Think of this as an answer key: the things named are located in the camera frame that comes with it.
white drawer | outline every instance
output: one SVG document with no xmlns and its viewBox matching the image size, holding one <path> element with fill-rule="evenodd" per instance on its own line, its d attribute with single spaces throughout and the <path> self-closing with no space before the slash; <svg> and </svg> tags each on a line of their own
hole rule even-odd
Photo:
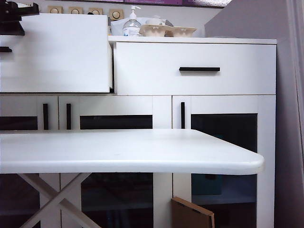
<svg viewBox="0 0 304 228">
<path fill-rule="evenodd" d="M 25 36 L 1 36 L 0 92 L 109 92 L 112 50 L 107 16 L 40 14 L 22 18 Z"/>
<path fill-rule="evenodd" d="M 276 46 L 116 44 L 118 95 L 274 95 Z M 196 71 L 180 71 L 180 67 Z M 206 67 L 219 67 L 218 70 Z"/>
</svg>

pump bottle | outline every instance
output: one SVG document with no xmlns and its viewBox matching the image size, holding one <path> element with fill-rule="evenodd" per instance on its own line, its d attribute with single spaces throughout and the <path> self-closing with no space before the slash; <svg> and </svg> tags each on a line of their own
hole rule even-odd
<svg viewBox="0 0 304 228">
<path fill-rule="evenodd" d="M 131 6 L 130 19 L 123 26 L 123 35 L 129 37 L 139 37 L 139 30 L 141 28 L 141 23 L 137 21 L 137 16 L 135 14 L 135 9 L 140 9 L 138 6 Z"/>
</svg>

purple sign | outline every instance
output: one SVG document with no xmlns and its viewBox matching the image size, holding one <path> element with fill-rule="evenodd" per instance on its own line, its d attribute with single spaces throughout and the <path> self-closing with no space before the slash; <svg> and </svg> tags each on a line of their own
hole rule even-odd
<svg viewBox="0 0 304 228">
<path fill-rule="evenodd" d="M 225 7 L 231 0 L 182 0 L 183 6 Z"/>
<path fill-rule="evenodd" d="M 182 0 L 124 0 L 127 3 L 134 4 L 153 4 L 153 5 L 174 5 L 181 6 Z"/>
</svg>

table leg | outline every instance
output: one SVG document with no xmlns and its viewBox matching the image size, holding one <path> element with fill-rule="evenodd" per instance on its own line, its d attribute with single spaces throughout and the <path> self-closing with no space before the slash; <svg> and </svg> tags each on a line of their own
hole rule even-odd
<svg viewBox="0 0 304 228">
<path fill-rule="evenodd" d="M 77 207 L 65 199 L 68 192 L 75 186 L 87 178 L 90 173 L 80 173 L 69 182 L 60 192 L 57 192 L 50 187 L 44 180 L 35 174 L 19 174 L 26 182 L 33 186 L 40 193 L 45 195 L 50 201 L 36 212 L 21 228 L 32 228 L 38 223 L 44 213 L 52 206 L 59 205 L 60 208 L 65 210 L 75 221 L 77 221 L 83 228 L 100 228 L 88 216 L 81 212 Z"/>
</svg>

black cabinet handle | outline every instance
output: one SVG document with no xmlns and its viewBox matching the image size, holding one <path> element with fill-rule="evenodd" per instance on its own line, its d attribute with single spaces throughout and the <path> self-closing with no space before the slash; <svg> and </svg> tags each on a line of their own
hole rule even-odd
<svg viewBox="0 0 304 228">
<path fill-rule="evenodd" d="M 66 129 L 71 130 L 71 104 L 66 106 Z"/>
<path fill-rule="evenodd" d="M 220 67 L 180 67 L 180 71 L 220 71 Z"/>
<path fill-rule="evenodd" d="M 181 129 L 185 129 L 185 102 L 180 104 Z"/>
<path fill-rule="evenodd" d="M 48 130 L 48 106 L 43 104 L 43 130 Z"/>
<path fill-rule="evenodd" d="M 12 52 L 9 47 L 0 47 L 0 52 Z"/>
</svg>

